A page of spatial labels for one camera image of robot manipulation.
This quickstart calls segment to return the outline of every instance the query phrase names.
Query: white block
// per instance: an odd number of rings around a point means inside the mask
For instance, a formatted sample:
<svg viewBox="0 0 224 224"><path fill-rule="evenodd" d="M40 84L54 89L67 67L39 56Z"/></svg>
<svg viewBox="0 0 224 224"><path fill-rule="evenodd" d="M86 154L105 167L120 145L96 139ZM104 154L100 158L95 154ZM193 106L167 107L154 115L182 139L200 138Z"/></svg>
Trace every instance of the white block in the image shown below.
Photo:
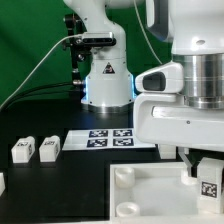
<svg viewBox="0 0 224 224"><path fill-rule="evenodd" d="M3 173L0 173L0 196L5 190L5 181L4 181L4 176Z"/></svg>
<svg viewBox="0 0 224 224"><path fill-rule="evenodd" d="M40 161L41 162L55 162L60 152L60 138L52 136L45 138L40 147Z"/></svg>
<svg viewBox="0 0 224 224"><path fill-rule="evenodd" d="M12 148L13 163L28 163L35 152L35 139L33 137L20 138Z"/></svg>
<svg viewBox="0 0 224 224"><path fill-rule="evenodd" d="M224 209L222 173L224 161L203 158L198 166L198 209L220 214Z"/></svg>
<svg viewBox="0 0 224 224"><path fill-rule="evenodd" d="M161 159L176 159L176 146L159 145L158 149Z"/></svg>

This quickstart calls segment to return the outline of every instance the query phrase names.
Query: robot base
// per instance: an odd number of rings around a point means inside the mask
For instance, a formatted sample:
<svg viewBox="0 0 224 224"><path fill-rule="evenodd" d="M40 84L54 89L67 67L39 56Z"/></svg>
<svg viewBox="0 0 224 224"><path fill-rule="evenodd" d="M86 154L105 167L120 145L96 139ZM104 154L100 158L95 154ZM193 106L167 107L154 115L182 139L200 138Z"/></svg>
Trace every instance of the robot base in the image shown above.
<svg viewBox="0 0 224 224"><path fill-rule="evenodd" d="M101 106L97 107L91 104L88 104L85 99L82 99L82 109L94 113L123 113L133 109L134 102L130 102L123 106L114 106L114 107L106 107Z"/></svg>

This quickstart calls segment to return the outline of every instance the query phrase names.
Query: green backdrop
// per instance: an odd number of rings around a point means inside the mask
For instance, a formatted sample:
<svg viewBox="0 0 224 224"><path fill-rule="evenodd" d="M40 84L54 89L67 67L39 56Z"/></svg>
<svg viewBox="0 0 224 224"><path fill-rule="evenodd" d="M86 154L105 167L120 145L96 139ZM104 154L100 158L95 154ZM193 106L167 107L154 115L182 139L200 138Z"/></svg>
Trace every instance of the green backdrop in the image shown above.
<svg viewBox="0 0 224 224"><path fill-rule="evenodd" d="M22 83L48 50L67 34L63 17L72 11L62 0L0 0L0 3L0 103L2 103ZM139 6L139 11L145 24L145 4ZM148 49L140 30L134 8L108 10L107 14L126 31L129 71L138 75L157 66L158 63ZM147 34L162 62L168 62L170 45L157 41L149 32ZM86 75L89 70L88 62L81 64L80 68L82 75ZM70 80L69 50L62 51L62 48L58 47L24 89Z"/></svg>

